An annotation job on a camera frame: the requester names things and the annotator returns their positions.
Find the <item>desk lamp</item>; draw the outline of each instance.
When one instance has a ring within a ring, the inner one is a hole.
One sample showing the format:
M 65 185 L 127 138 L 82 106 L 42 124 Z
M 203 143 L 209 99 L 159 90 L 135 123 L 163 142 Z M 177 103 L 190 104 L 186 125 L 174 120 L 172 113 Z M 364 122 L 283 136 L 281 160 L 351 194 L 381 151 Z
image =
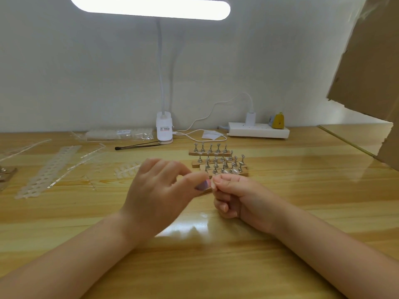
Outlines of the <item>desk lamp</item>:
M 158 73 L 161 86 L 162 111 L 156 115 L 157 137 L 161 144 L 173 142 L 172 116 L 165 111 L 162 81 L 162 32 L 160 18 L 221 21 L 230 14 L 230 5 L 214 0 L 72 0 L 79 8 L 91 13 L 156 17 L 158 31 Z

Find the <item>white paper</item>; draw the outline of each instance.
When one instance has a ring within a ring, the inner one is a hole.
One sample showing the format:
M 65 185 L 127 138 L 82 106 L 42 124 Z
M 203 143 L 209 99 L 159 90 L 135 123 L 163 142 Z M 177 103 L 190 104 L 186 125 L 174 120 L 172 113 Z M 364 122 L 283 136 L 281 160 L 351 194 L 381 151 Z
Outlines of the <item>white paper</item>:
M 202 138 L 207 138 L 214 141 L 220 136 L 223 136 L 223 134 L 212 130 L 205 130 L 203 132 Z
M 130 130 L 118 130 L 117 135 L 130 134 Z

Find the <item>fingernail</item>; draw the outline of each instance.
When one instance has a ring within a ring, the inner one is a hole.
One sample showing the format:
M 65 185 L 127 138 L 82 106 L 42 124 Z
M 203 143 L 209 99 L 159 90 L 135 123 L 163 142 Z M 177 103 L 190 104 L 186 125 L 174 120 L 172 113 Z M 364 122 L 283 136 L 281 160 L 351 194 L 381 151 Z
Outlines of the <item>fingernail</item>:
M 207 188 L 209 188 L 209 181 L 203 181 L 199 185 L 196 186 L 196 190 L 198 191 L 205 191 Z

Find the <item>hand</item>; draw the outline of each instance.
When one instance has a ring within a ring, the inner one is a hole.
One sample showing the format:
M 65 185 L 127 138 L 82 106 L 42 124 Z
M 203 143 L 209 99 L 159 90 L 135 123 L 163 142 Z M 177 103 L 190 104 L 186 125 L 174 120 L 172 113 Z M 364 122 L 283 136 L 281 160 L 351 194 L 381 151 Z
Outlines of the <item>hand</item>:
M 223 218 L 238 217 L 259 231 L 273 234 L 286 201 L 245 176 L 220 174 L 211 183 L 214 205 Z
M 192 173 L 181 162 L 147 159 L 137 172 L 120 211 L 129 234 L 137 242 L 143 242 L 162 232 L 202 193 L 195 188 L 204 182 L 209 187 L 207 173 Z

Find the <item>forearm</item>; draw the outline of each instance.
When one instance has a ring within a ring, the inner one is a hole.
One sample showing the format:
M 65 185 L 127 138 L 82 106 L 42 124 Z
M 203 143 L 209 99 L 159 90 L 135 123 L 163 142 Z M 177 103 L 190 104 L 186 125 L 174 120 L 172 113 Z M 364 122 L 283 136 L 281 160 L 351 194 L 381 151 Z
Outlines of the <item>forearm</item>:
M 104 218 L 61 246 L 0 280 L 1 298 L 80 298 L 135 243 L 120 216 Z
M 350 299 L 399 298 L 399 262 L 295 206 L 275 236 Z

